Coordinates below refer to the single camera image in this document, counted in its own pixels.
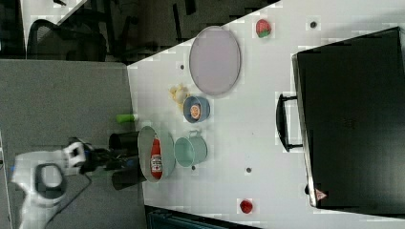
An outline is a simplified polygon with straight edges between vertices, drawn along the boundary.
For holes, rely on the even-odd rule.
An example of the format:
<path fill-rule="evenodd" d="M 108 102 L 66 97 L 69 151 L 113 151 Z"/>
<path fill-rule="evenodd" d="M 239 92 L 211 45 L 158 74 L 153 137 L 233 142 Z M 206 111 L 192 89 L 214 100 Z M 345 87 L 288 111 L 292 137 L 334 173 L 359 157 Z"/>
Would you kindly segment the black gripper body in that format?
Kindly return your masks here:
<path fill-rule="evenodd" d="M 139 156 L 126 149 L 95 148 L 85 144 L 84 155 L 86 160 L 80 166 L 80 174 L 94 172 L 99 167 L 105 171 L 115 171 L 132 170 L 139 166 Z"/>

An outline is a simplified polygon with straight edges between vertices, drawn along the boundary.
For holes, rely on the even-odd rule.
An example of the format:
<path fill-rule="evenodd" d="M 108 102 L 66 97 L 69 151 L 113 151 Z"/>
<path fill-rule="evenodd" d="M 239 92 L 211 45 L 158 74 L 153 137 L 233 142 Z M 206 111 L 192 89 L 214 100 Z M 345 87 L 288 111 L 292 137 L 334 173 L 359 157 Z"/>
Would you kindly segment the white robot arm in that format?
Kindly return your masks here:
<path fill-rule="evenodd" d="M 124 228 L 143 206 L 142 191 L 129 182 L 136 159 L 78 139 L 19 154 L 10 172 L 16 229 Z"/>

